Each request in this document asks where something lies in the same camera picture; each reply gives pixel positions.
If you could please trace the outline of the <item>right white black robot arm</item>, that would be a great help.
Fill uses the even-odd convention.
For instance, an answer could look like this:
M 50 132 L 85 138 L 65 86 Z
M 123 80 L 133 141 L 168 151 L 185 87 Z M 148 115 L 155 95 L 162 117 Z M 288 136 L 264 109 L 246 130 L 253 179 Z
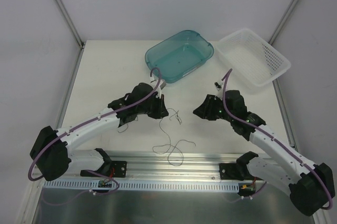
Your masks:
M 295 208 L 306 216 L 332 206 L 335 197 L 332 169 L 325 163 L 316 164 L 281 143 L 261 117 L 248 111 L 238 90 L 226 91 L 223 98 L 207 95 L 193 114 L 209 121 L 228 121 L 238 135 L 277 163 L 274 166 L 258 154 L 247 152 L 237 160 L 236 173 L 240 178 L 253 176 L 270 183 L 288 195 Z

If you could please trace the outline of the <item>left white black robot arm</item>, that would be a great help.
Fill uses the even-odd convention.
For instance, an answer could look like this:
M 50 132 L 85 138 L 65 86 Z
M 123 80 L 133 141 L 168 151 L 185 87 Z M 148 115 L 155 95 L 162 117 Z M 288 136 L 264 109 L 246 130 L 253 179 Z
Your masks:
M 162 89 L 165 83 L 139 83 L 124 97 L 112 101 L 106 108 L 75 125 L 59 129 L 44 127 L 29 153 L 33 162 L 28 170 L 30 181 L 53 181 L 69 169 L 79 171 L 82 177 L 111 178 L 117 174 L 115 162 L 102 148 L 86 154 L 74 153 L 80 145 L 112 129 L 119 129 L 135 121 L 139 115 L 153 119 L 168 116 Z

